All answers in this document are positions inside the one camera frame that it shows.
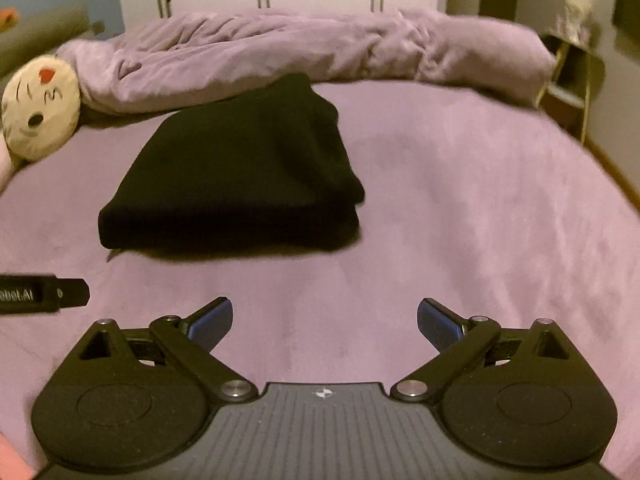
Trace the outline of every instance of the emoji pillow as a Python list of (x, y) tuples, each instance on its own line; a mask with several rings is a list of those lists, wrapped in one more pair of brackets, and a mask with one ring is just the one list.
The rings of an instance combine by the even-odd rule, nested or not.
[(69, 140), (80, 117), (78, 76), (55, 56), (37, 57), (9, 81), (2, 96), (9, 152), (35, 162)]

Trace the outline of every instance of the wooden floor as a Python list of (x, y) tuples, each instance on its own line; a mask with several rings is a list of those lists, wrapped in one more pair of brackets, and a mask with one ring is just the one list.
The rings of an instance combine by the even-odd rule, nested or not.
[(640, 213), (640, 194), (638, 194), (638, 190), (631, 184), (620, 168), (617, 167), (603, 149), (589, 139), (589, 137), (585, 140), (584, 147), (591, 152), (604, 170), (616, 181), (622, 192), (626, 195), (626, 198), (636, 208), (636, 211)]

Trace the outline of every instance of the orange object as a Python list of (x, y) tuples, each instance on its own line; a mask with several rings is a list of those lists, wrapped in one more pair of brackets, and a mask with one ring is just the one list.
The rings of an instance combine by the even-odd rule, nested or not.
[(15, 9), (0, 10), (0, 32), (4, 32), (12, 28), (20, 21), (20, 14)]
[(14, 451), (4, 436), (0, 435), (0, 478), (2, 480), (31, 480), (34, 471)]

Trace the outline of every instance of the gray ribbed plate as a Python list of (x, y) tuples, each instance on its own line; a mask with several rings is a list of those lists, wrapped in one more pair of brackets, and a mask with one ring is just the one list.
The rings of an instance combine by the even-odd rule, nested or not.
[[(42, 480), (105, 478), (53, 467)], [(467, 454), (420, 404), (379, 384), (270, 384), (254, 402), (225, 406), (194, 446), (122, 480), (546, 480), (610, 479), (589, 464), (515, 472)]]

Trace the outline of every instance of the nightstand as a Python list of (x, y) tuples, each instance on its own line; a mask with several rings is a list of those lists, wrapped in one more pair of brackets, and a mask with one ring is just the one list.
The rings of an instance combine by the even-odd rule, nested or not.
[(556, 55), (556, 67), (551, 81), (540, 90), (536, 107), (544, 110), (584, 145), (591, 107), (594, 53), (552, 30), (546, 31), (540, 38)]

